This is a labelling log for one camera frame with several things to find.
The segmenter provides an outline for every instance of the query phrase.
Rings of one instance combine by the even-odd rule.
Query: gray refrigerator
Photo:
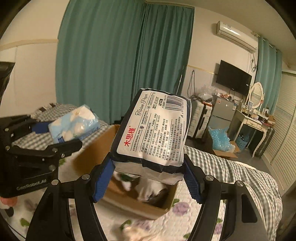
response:
[[[235,109],[234,102],[217,97],[208,126],[212,129],[228,128]]]

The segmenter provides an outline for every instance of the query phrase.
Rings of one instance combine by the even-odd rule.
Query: table leg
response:
[[[241,128],[242,128],[242,126],[244,125],[244,122],[242,121],[242,123],[241,123],[241,125],[240,125],[240,127],[239,127],[239,130],[237,131],[237,134],[235,135],[235,138],[234,138],[234,142],[236,141],[236,139],[237,139],[237,137],[238,137],[238,135],[239,135],[239,132],[240,132],[240,130],[241,130]]]
[[[263,137],[262,137],[261,141],[258,143],[258,146],[255,148],[252,157],[255,156],[255,152],[257,151],[257,149],[259,148],[259,146],[262,144],[262,142],[264,141],[265,137],[266,137],[266,132],[263,132]]]
[[[247,148],[249,147],[249,145],[250,145],[250,143],[251,143],[251,141],[253,140],[253,138],[254,138],[254,136],[255,136],[255,133],[256,133],[256,129],[255,129],[255,131],[254,131],[254,134],[252,135],[252,138],[250,139],[250,141],[249,141],[249,143],[248,143],[248,145],[247,145]]]

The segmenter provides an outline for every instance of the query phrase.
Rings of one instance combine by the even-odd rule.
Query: barcode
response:
[[[170,96],[168,95],[167,100],[165,102],[165,109],[166,110],[182,110],[183,100],[177,96]]]

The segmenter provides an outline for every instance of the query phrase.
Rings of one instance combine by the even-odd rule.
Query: black and white tissue package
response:
[[[111,147],[115,170],[169,185],[180,181],[190,117],[189,99],[140,89]]]

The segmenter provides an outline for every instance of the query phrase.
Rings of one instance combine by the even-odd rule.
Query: red chinese characters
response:
[[[129,146],[131,144],[131,139],[133,138],[133,134],[135,133],[136,128],[129,128],[128,134],[126,135],[126,141],[124,142],[124,146]]]

